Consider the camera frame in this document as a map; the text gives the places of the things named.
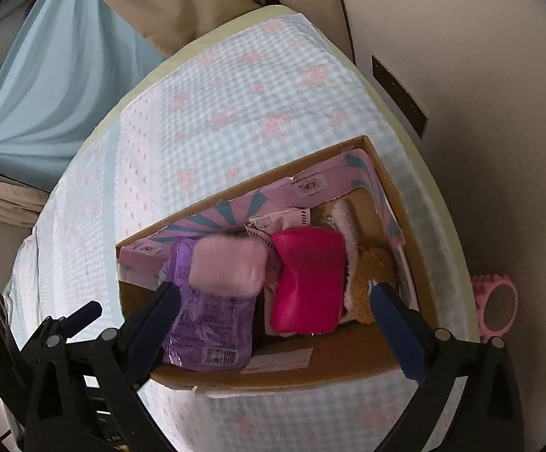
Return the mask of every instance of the white paper slip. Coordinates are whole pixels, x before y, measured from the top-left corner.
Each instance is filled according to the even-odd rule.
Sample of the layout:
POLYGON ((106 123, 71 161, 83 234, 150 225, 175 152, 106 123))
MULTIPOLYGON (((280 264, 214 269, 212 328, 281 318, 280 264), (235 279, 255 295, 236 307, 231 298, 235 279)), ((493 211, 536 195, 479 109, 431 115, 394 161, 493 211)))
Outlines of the white paper slip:
POLYGON ((240 374, 257 374, 261 372, 293 371, 294 369, 305 369, 308 367, 312 348, 295 350, 293 352, 272 353, 267 355, 256 355, 242 369, 240 374))

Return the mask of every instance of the brown plush toy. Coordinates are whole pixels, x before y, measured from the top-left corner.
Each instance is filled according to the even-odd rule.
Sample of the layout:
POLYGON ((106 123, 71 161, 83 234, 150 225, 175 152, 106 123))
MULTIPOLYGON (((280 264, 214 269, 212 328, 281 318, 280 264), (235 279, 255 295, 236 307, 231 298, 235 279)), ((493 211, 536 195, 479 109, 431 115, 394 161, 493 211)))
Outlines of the brown plush toy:
POLYGON ((397 288, 397 274, 392 255, 385 248, 359 245, 359 252, 357 269, 349 289, 351 312, 360 323, 371 324, 375 319, 369 307, 369 281, 374 280, 377 284, 388 282, 397 288))

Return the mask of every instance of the pink fluffy pouch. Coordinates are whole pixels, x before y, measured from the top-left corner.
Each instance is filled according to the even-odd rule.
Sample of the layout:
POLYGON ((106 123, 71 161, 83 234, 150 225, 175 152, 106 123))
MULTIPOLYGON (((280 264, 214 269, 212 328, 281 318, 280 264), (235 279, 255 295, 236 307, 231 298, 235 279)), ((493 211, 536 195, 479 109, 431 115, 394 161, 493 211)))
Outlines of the pink fluffy pouch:
POLYGON ((189 284, 219 297, 254 297, 265 285, 268 257, 256 238, 207 236, 194 248, 189 284))
POLYGON ((344 237, 307 226, 276 232, 272 239, 283 269, 271 327, 279 333, 331 333, 343 309, 344 237))

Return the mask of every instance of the pink plastic object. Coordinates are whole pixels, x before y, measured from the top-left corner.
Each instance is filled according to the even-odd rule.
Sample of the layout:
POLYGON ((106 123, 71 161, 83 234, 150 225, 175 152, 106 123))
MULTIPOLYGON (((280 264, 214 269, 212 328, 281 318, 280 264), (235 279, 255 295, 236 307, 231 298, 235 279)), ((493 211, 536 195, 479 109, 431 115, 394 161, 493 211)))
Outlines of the pink plastic object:
POLYGON ((118 280, 150 290, 160 285, 158 272, 168 260, 171 248, 147 238, 120 249, 118 280))
POLYGON ((487 342, 493 336, 503 336, 513 325, 518 312, 518 289, 507 275, 474 275, 472 278, 472 288, 474 289, 474 301, 476 302, 476 315, 478 317, 478 326, 480 335, 484 342, 487 342), (500 330, 490 330, 485 323, 486 304, 489 302, 492 292, 501 286, 507 286, 513 293, 513 313, 507 324, 500 330))
POLYGON ((194 247, 189 285, 219 297, 254 297, 265 284, 268 255, 255 238, 202 238, 194 247))
POLYGON ((346 254, 344 237, 303 227, 273 234, 283 270, 271 313, 279 333, 330 333, 342 315, 346 254))

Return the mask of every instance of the blue curtain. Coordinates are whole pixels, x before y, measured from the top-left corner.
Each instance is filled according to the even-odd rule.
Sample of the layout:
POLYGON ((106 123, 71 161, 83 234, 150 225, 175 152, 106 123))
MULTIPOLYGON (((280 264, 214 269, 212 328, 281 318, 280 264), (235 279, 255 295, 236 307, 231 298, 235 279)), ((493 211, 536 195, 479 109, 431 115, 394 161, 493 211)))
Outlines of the blue curtain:
POLYGON ((38 0, 0 71, 0 174, 51 191, 164 58, 102 0, 38 0))

